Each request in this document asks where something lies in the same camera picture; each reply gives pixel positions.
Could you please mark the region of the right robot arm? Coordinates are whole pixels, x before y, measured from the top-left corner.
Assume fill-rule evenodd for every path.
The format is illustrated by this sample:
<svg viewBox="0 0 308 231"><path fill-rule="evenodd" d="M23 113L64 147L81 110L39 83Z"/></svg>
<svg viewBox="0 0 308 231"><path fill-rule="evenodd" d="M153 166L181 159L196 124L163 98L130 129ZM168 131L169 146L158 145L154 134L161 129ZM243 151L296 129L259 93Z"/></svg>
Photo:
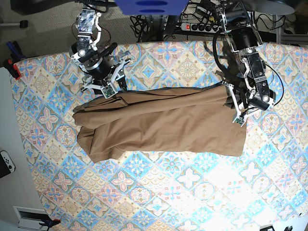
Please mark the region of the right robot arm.
<svg viewBox="0 0 308 231"><path fill-rule="evenodd" d="M124 67L131 62L128 58L129 51L121 51L117 56L111 56L117 48L116 42L104 50L99 50L97 46L102 35L99 19L110 7L115 7L116 3L107 0L79 2L83 4L83 8L76 18L77 41L71 46L69 55L88 75L83 79L80 91L94 90L95 94L101 94L109 99L119 92L115 83L119 85L120 91L127 91Z"/></svg>

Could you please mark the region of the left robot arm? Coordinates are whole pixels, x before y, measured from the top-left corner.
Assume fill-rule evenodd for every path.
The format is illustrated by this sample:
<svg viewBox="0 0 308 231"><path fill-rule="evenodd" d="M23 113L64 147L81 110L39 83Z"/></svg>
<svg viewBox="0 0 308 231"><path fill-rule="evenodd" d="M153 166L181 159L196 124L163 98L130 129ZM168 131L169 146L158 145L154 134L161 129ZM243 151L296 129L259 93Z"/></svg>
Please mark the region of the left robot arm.
<svg viewBox="0 0 308 231"><path fill-rule="evenodd" d="M271 109L275 105L276 94L269 87L265 75L266 64L257 51L262 45L261 37L244 3L241 0L220 0L215 10L219 28L213 37L214 59L224 74L222 85L228 89L233 100L236 110L233 122L243 126L248 117ZM216 41L221 33L235 54L240 77L229 73L219 62Z"/></svg>

